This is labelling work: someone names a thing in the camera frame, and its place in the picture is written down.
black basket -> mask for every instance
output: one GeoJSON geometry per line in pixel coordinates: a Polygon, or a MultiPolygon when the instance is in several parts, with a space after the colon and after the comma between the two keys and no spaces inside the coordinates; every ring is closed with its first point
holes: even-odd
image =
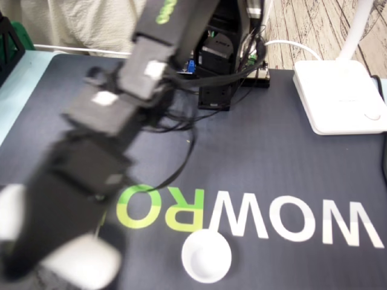
{"type": "Polygon", "coordinates": [[[0,12],[0,86],[25,53],[10,20],[0,12]]]}

white letter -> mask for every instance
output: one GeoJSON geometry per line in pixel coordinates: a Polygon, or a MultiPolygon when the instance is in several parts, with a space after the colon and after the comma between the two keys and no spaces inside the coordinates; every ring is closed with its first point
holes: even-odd
{"type": "Polygon", "coordinates": [[[367,231],[369,238],[371,239],[372,244],[375,248],[384,249],[384,245],[379,238],[372,222],[370,221],[367,213],[365,212],[363,206],[359,202],[350,202],[350,230],[346,226],[343,217],[341,216],[339,210],[337,209],[334,201],[323,200],[322,205],[322,242],[327,244],[333,243],[332,238],[332,214],[336,219],[337,224],[341,232],[344,235],[344,238],[349,246],[358,247],[359,246],[359,223],[358,216],[362,220],[365,230],[367,231]]]}
{"type": "Polygon", "coordinates": [[[268,239],[264,220],[261,211],[259,210],[256,197],[253,193],[245,193],[243,195],[241,210],[239,211],[238,220],[236,220],[234,209],[231,204],[229,192],[218,192],[215,206],[213,208],[212,217],[210,221],[210,229],[218,231],[220,217],[222,214],[223,204],[226,209],[227,217],[231,227],[231,232],[234,236],[243,237],[244,229],[246,227],[247,213],[249,206],[252,208],[254,223],[258,237],[261,239],[268,239]]]}
{"type": "Polygon", "coordinates": [[[292,242],[304,242],[310,239],[316,229],[316,221],[310,207],[304,201],[294,196],[280,196],[276,198],[270,205],[270,220],[277,233],[284,239],[291,240],[292,242]],[[282,224],[280,211],[284,204],[294,204],[301,209],[305,223],[304,228],[299,233],[288,231],[282,224]]]}

wooden floor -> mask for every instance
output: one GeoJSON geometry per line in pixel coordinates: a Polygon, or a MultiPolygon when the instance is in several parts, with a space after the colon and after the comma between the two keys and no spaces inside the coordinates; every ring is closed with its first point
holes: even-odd
{"type": "MultiPolygon", "coordinates": [[[[324,60],[335,59],[344,44],[358,0],[273,0],[265,37],[299,42],[324,60]]],[[[370,74],[387,78],[387,0],[375,0],[363,39],[353,59],[370,74]]],[[[292,69],[298,60],[313,56],[297,47],[273,44],[268,47],[269,67],[292,69]]]]}

desk lamp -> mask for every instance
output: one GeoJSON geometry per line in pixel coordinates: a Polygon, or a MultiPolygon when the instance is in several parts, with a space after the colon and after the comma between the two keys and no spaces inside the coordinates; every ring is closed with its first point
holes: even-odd
{"type": "Polygon", "coordinates": [[[313,131],[319,135],[378,134],[387,131],[387,107],[366,68],[351,60],[373,0],[359,0],[336,60],[303,60],[293,81],[313,131]]]}

white cup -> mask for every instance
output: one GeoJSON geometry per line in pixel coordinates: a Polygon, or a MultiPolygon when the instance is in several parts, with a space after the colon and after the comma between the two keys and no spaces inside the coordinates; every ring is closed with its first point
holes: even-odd
{"type": "Polygon", "coordinates": [[[201,283],[221,280],[231,266],[231,249],[217,231],[199,230],[188,236],[181,250],[187,273],[201,283]]]}

